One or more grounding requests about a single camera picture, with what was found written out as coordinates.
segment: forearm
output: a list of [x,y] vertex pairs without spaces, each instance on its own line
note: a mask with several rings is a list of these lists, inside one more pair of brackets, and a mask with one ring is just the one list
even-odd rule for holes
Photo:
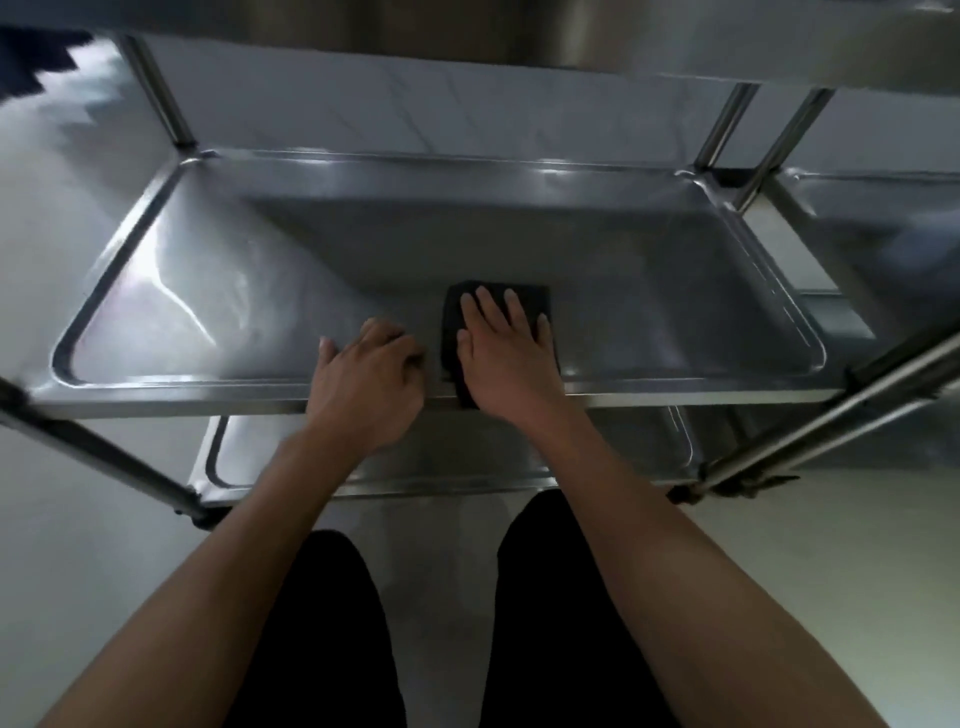
[[351,453],[306,431],[284,443],[244,502],[133,615],[42,725],[219,725],[300,545],[356,464]]
[[882,721],[826,651],[568,404],[528,436],[686,726]]

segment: black pants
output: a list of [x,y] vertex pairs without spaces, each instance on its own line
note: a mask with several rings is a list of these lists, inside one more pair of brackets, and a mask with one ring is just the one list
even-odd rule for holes
[[[497,561],[482,726],[678,725],[560,491],[527,504]],[[406,725],[376,587],[335,531],[300,550],[226,725],[320,721]]]

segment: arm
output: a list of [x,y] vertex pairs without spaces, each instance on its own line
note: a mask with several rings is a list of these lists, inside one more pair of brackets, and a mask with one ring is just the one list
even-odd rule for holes
[[550,465],[617,612],[674,714],[700,726],[883,726],[850,678],[777,602],[564,396],[549,324],[538,341],[516,296],[464,296],[465,378],[481,409],[522,430]]
[[280,445],[250,495],[140,607],[41,726],[220,725],[300,545],[371,451],[423,405],[420,347],[368,321],[338,355],[328,340],[307,425]]

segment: marble wall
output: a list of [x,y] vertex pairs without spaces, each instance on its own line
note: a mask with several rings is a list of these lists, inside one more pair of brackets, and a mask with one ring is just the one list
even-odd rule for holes
[[[151,39],[204,143],[690,163],[732,85]],[[766,86],[721,162],[756,164],[807,92]],[[960,100],[841,91],[789,163],[960,171]]]
[[682,165],[726,83],[155,38],[195,135],[241,147]]

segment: metal leg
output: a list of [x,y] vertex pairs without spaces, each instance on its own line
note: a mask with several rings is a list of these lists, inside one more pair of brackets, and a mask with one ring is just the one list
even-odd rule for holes
[[146,41],[137,36],[117,36],[114,41],[130,64],[133,75],[146,91],[147,98],[150,99],[174,146],[178,149],[195,147],[197,140],[183,118],[170,87],[163,80],[163,74],[160,73],[154,54]]
[[[925,335],[918,337],[918,340],[923,340],[924,337]],[[956,385],[955,369],[957,364],[955,357],[959,352],[960,331],[943,337],[932,346],[916,352],[909,358],[898,357],[893,360],[889,368],[876,372],[871,381],[863,381],[858,384],[854,391],[830,402],[823,412],[802,425],[789,431],[775,431],[767,436],[761,436],[757,442],[748,447],[708,464],[705,467],[701,483],[694,490],[698,493],[704,493],[729,480],[742,477],[748,470],[752,471],[751,480],[760,482],[762,477],[785,469],[783,460],[774,462],[773,458],[783,457],[784,451],[790,446],[796,446],[788,455],[792,459],[792,464],[804,462],[810,457],[830,449],[823,448],[826,443],[813,443],[802,447],[802,441],[805,442],[804,438],[839,420],[858,405],[889,393],[895,387],[910,388],[914,392],[917,392],[918,388],[925,389],[927,392],[921,392],[919,395],[912,397],[910,401],[922,400],[924,403],[928,403],[942,391]],[[945,369],[938,369],[945,364],[948,365]],[[902,417],[919,408],[919,405],[908,406],[908,404],[902,404],[888,415],[878,418],[876,426],[864,425],[839,433],[832,441],[835,442],[833,447],[849,442],[853,437],[865,434],[871,429],[876,429],[878,426],[892,422],[897,417]],[[897,417],[890,416],[894,413],[897,413]],[[854,432],[856,434],[848,437],[849,434]]]
[[754,170],[750,180],[737,192],[736,198],[733,200],[733,209],[743,213],[750,206],[767,175],[786,161],[786,158],[790,156],[790,153],[804,137],[806,130],[817,120],[820,112],[833,98],[833,94],[832,88],[814,88],[806,95],[804,102],[800,104],[800,108],[797,109],[797,112],[787,122],[786,127],[780,132],[777,141],[774,142],[770,151],[767,152]]
[[825,440],[821,440],[820,442],[808,448],[799,449],[798,451],[790,455],[786,455],[778,459],[776,462],[770,463],[768,466],[764,467],[762,471],[756,474],[756,482],[762,483],[777,473],[785,473],[792,468],[796,468],[798,465],[802,465],[802,463],[812,460],[818,455],[822,455],[825,452],[830,452],[832,449],[839,448],[841,445],[851,442],[852,440],[856,440],[858,437],[866,435],[868,432],[873,432],[875,429],[880,429],[884,425],[888,425],[895,420],[899,420],[901,417],[906,417],[911,412],[916,412],[918,409],[922,409],[928,404],[932,404],[934,401],[936,400],[933,398],[920,398],[911,400],[884,415],[864,423],[863,425],[858,425],[856,427],[852,427],[851,429],[844,430],[843,432],[840,432],[832,437],[828,437]]
[[196,493],[84,426],[36,413],[24,393],[5,379],[0,379],[0,425],[116,478],[192,519],[202,520],[207,515]]
[[693,162],[693,166],[703,172],[711,169],[717,163],[724,147],[730,141],[733,130],[740,123],[740,119],[743,118],[743,114],[746,113],[750,102],[754,100],[759,90],[760,84],[737,84],[734,87],[730,98],[727,99],[723,110],[720,111],[720,117],[713,125],[713,129],[710,130],[707,141],[704,142],[704,148],[700,150],[700,154]]

